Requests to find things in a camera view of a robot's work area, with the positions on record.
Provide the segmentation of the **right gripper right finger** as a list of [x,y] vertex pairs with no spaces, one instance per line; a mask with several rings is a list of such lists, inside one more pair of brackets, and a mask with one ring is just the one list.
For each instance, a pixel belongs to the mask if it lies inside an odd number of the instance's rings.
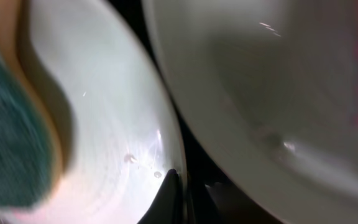
[[189,224],[223,224],[204,183],[189,179],[186,199]]

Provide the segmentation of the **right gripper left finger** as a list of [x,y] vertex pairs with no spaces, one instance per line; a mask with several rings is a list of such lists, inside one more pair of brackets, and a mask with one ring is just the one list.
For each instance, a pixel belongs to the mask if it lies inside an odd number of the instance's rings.
[[170,169],[154,201],[138,224],[181,224],[183,221],[183,188],[175,169]]

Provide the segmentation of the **light blue plate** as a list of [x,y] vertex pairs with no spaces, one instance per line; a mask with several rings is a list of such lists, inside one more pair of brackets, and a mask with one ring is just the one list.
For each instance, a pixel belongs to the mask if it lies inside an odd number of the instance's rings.
[[161,79],[117,11],[100,0],[20,1],[17,50],[62,147],[49,199],[0,207],[0,223],[138,223],[170,169],[186,165]]

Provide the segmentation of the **green yellow sponge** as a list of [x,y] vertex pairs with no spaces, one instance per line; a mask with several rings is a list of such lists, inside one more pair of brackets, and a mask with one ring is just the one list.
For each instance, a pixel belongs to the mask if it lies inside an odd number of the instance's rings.
[[50,198],[63,171],[54,123],[19,61],[21,2],[0,0],[0,207]]

